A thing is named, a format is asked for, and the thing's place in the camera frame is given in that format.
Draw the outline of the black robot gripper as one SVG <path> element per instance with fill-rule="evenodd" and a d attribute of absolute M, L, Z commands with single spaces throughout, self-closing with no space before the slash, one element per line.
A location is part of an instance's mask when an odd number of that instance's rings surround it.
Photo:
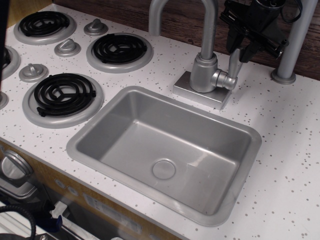
<path fill-rule="evenodd" d="M 241 51 L 239 61 L 248 63 L 258 52 L 266 51 L 278 58 L 289 45 L 278 26 L 284 0 L 253 0 L 249 5 L 227 0 L 220 19 L 228 24 L 226 50 L 233 53 L 244 39 L 249 44 Z"/>

